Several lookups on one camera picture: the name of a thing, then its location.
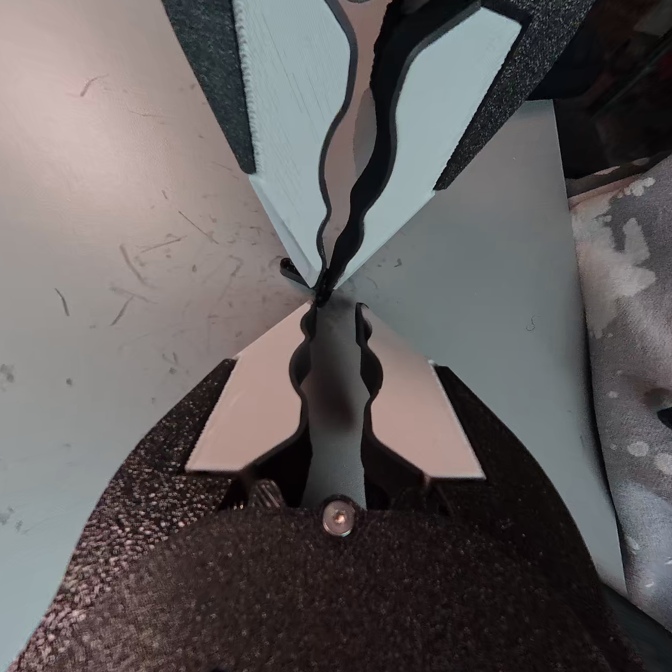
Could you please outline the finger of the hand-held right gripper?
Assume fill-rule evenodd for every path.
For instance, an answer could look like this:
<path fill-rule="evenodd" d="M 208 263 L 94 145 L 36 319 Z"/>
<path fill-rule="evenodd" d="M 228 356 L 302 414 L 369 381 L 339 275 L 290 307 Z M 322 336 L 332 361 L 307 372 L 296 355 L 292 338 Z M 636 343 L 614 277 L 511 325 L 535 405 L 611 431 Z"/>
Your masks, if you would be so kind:
<path fill-rule="evenodd" d="M 383 21 L 370 79 L 376 135 L 317 286 L 320 305 L 435 195 L 529 22 L 509 1 L 428 1 Z"/>
<path fill-rule="evenodd" d="M 324 169 L 351 103 L 356 34 L 338 1 L 233 1 L 255 169 L 249 181 L 298 275 L 324 274 Z"/>

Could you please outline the black holed building beam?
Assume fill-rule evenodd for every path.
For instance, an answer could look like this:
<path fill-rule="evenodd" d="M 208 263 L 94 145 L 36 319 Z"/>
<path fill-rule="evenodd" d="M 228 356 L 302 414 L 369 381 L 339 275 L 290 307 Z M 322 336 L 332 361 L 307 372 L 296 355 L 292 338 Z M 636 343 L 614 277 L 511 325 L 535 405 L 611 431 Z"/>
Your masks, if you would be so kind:
<path fill-rule="evenodd" d="M 280 261 L 280 273 L 286 279 L 293 281 L 294 283 L 307 288 L 308 290 L 312 289 L 312 286 L 307 283 L 303 276 L 298 272 L 295 264 L 292 262 L 290 257 L 284 257 Z"/>

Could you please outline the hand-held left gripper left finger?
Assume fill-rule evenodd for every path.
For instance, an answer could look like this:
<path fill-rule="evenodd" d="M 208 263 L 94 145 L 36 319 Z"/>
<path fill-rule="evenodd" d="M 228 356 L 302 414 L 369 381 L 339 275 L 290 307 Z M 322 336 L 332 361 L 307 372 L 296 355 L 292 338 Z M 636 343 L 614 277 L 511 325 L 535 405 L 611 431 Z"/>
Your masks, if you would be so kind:
<path fill-rule="evenodd" d="M 316 318 L 316 306 L 303 304 L 234 357 L 187 473 L 231 476 L 247 492 L 267 479 L 284 497 L 303 496 L 313 448 L 302 383 Z"/>

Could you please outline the person's grey patterned trouser leg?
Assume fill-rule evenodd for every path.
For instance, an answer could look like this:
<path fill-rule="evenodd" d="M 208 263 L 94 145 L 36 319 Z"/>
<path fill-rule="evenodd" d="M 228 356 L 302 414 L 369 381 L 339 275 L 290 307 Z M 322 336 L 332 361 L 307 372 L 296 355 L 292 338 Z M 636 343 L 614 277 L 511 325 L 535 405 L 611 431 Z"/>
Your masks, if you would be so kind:
<path fill-rule="evenodd" d="M 626 593 L 671 630 L 671 157 L 570 217 Z"/>

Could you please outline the white desk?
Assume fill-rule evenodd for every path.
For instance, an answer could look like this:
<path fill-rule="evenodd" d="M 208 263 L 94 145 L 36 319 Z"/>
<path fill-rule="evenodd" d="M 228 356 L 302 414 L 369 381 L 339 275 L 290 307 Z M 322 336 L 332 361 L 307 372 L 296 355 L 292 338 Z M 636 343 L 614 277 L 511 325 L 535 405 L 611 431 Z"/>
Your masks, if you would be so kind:
<path fill-rule="evenodd" d="M 333 297 L 450 367 L 534 455 L 625 594 L 553 104 L 528 102 Z M 160 1 L 1 2 L 1 670 L 108 481 L 219 362 L 306 300 Z"/>

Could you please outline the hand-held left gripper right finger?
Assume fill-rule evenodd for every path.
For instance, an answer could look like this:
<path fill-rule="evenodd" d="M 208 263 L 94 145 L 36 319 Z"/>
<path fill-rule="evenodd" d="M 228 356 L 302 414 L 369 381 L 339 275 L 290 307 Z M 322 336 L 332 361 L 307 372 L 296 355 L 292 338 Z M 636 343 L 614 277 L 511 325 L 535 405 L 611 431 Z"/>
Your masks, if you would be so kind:
<path fill-rule="evenodd" d="M 485 473 L 434 363 L 378 318 L 356 305 L 359 373 L 369 394 L 360 458 L 368 507 L 437 484 L 483 482 Z"/>

